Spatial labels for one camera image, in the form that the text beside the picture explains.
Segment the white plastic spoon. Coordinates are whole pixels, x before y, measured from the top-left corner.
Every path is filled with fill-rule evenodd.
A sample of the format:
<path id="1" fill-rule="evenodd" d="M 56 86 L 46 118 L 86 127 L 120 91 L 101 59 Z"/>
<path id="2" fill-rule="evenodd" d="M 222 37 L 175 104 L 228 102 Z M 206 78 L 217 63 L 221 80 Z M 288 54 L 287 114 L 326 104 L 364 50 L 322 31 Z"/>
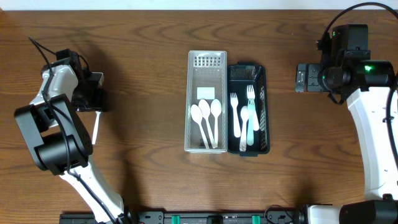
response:
<path id="1" fill-rule="evenodd" d="M 209 106 L 209 104 L 208 104 L 208 102 L 206 100 L 201 99 L 199 101 L 199 108 L 201 109 L 202 116 L 203 116 L 203 118 L 206 121 L 206 127 L 207 127 L 207 130 L 208 130 L 208 135 L 209 135 L 209 138 L 210 138 L 210 141 L 211 141 L 212 148 L 214 149 L 216 147 L 216 145 L 215 145 L 213 131 L 211 130 L 211 126 L 210 126 L 210 122 L 209 122 L 209 116 L 210 116 L 210 112 L 211 112 L 210 111 L 210 106 Z"/>
<path id="2" fill-rule="evenodd" d="M 241 108 L 240 116 L 243 123 L 242 123 L 241 137 L 239 142 L 239 150 L 241 152 L 245 152 L 247 146 L 247 123 L 249 120 L 249 111 L 247 106 L 243 106 Z"/>
<path id="3" fill-rule="evenodd" d="M 217 148 L 218 147 L 218 117 L 221 114 L 221 102 L 217 99 L 214 99 L 211 102 L 211 114 L 213 115 L 214 119 L 215 119 L 215 124 L 214 124 L 214 141 L 213 141 L 213 148 Z"/>
<path id="4" fill-rule="evenodd" d="M 92 141 L 91 141 L 92 145 L 96 144 L 96 140 L 97 140 L 97 137 L 98 137 L 100 115 L 101 115 L 101 112 L 100 111 L 96 111 L 96 119 L 95 119 L 95 124 L 94 124 L 94 128 L 93 128 L 93 135 L 92 135 Z"/>

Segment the white plastic fork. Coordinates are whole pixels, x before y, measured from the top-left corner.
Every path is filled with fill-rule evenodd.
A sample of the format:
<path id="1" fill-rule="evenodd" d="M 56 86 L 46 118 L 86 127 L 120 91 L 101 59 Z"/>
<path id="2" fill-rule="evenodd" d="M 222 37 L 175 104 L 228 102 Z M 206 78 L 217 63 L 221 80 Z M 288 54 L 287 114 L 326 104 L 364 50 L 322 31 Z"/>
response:
<path id="1" fill-rule="evenodd" d="M 247 98 L 249 101 L 249 104 L 252 105 L 252 110 L 253 110 L 253 128 L 255 131 L 259 130 L 259 122 L 258 122 L 258 117 L 257 117 L 257 112 L 256 112 L 256 105 L 255 105 L 255 92 L 254 92 L 254 87 L 253 85 L 248 85 L 247 86 Z"/>
<path id="2" fill-rule="evenodd" d="M 241 136 L 241 128 L 239 125 L 238 118 L 238 96 L 236 93 L 230 93 L 230 103 L 233 109 L 233 133 L 234 137 L 239 138 Z"/>
<path id="3" fill-rule="evenodd" d="M 248 131 L 247 131 L 247 145 L 252 146 L 254 144 L 254 128 L 253 128 L 253 110 L 252 105 L 249 104 L 248 101 L 248 112 L 249 112 L 249 120 L 248 120 Z"/>

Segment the white plastic spoon crossing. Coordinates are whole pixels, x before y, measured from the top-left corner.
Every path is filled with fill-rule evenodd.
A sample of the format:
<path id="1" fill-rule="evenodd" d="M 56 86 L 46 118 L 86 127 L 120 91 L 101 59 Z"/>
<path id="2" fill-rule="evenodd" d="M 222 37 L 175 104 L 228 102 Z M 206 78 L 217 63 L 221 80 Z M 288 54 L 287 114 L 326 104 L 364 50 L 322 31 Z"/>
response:
<path id="1" fill-rule="evenodd" d="M 203 115 L 201 112 L 201 109 L 199 108 L 198 105 L 191 105 L 190 108 L 190 113 L 191 113 L 191 117 L 194 120 L 194 122 L 196 122 L 200 128 L 200 132 L 201 132 L 201 136 L 204 142 L 204 145 L 206 147 L 206 149 L 209 149 L 209 145 L 208 145 L 208 141 L 207 138 L 205 136 L 205 132 L 203 130 L 203 126 L 201 125 L 202 119 L 203 119 Z"/>

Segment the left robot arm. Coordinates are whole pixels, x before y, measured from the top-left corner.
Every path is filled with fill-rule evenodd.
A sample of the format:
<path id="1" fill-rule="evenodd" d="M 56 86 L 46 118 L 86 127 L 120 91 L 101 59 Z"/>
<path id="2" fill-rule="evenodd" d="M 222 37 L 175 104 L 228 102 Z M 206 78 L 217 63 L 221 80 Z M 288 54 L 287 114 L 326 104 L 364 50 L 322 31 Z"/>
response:
<path id="1" fill-rule="evenodd" d="M 96 134 L 89 134 L 78 112 L 107 110 L 104 75 L 82 67 L 70 49 L 44 65 L 37 96 L 15 110 L 14 118 L 40 170 L 67 181 L 94 213 L 96 223 L 137 223 L 124 199 L 105 181 L 93 159 Z"/>

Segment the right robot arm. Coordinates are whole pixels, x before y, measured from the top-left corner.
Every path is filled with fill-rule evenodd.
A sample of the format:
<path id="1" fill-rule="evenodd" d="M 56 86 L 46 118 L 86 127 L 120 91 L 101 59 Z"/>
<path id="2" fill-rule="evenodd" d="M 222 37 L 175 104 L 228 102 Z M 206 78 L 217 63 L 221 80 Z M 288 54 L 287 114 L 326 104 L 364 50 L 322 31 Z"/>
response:
<path id="1" fill-rule="evenodd" d="M 397 92 L 393 66 L 371 59 L 368 27 L 336 26 L 318 42 L 320 63 L 297 65 L 297 92 L 326 92 L 346 104 L 364 167 L 364 201 L 308 205 L 301 223 L 397 223 Z"/>

